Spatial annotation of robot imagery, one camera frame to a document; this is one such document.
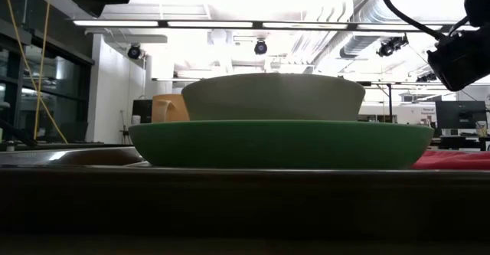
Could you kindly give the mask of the black computer monitor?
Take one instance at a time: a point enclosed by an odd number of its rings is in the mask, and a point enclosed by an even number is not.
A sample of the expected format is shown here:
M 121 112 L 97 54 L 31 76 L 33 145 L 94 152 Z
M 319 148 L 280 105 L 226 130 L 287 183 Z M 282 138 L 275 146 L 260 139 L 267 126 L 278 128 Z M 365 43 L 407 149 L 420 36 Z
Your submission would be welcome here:
M 133 100 L 132 115 L 140 117 L 140 123 L 152 121 L 152 100 Z
M 441 129 L 476 129 L 487 124 L 490 110 L 483 101 L 436 101 L 436 123 Z

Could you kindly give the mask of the white bowl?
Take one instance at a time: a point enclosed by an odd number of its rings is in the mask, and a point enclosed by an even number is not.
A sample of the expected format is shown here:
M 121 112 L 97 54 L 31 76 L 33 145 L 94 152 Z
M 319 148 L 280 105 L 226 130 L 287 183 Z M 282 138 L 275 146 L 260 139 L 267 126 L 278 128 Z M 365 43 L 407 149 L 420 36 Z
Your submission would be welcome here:
M 191 83 L 181 95 L 192 120 L 355 121 L 359 83 L 313 74 L 238 74 Z

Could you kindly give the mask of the black metal rack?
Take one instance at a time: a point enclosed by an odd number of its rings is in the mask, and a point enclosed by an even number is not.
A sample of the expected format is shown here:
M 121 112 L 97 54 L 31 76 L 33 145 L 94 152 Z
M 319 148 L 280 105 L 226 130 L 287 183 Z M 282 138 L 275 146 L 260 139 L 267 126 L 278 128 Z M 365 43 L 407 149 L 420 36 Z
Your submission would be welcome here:
M 384 93 L 388 98 L 388 112 L 389 118 L 388 121 L 390 123 L 394 123 L 394 113 L 393 113 L 393 84 L 391 82 L 370 82 L 370 81 L 358 81 L 362 87 L 376 87 L 381 92 Z

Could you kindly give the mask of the red napkin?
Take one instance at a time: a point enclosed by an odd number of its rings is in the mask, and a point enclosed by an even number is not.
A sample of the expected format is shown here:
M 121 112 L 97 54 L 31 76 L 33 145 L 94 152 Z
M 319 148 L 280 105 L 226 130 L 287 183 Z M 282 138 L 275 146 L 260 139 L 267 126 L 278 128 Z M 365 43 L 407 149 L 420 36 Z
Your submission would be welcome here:
M 411 166 L 430 170 L 490 171 L 490 152 L 460 152 L 429 150 Z

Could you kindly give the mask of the long ceiling light bar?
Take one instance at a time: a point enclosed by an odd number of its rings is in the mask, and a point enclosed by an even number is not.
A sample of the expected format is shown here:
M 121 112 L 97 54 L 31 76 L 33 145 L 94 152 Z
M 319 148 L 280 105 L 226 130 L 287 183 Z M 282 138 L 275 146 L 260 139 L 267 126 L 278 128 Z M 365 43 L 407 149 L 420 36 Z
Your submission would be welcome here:
M 238 29 L 269 31 L 353 31 L 420 32 L 403 23 L 295 22 L 295 21 L 215 21 L 215 20 L 73 20 L 85 28 L 170 28 L 170 29 Z

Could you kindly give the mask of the green plate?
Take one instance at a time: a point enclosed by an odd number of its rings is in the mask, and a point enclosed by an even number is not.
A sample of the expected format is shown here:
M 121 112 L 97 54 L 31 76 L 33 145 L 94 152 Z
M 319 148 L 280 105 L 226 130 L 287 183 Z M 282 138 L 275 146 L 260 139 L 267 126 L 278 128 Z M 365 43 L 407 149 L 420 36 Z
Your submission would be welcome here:
M 425 126 L 357 121 L 232 120 L 129 128 L 137 152 L 172 168 L 404 169 L 429 147 Z

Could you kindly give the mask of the peach ribbed mug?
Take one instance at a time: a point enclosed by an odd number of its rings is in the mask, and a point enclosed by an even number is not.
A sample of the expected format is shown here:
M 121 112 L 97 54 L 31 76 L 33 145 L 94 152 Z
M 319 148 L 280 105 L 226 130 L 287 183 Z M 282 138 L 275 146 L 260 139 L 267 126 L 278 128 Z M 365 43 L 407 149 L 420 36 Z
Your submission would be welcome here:
M 181 94 L 162 94 L 152 98 L 152 122 L 189 121 L 188 111 Z

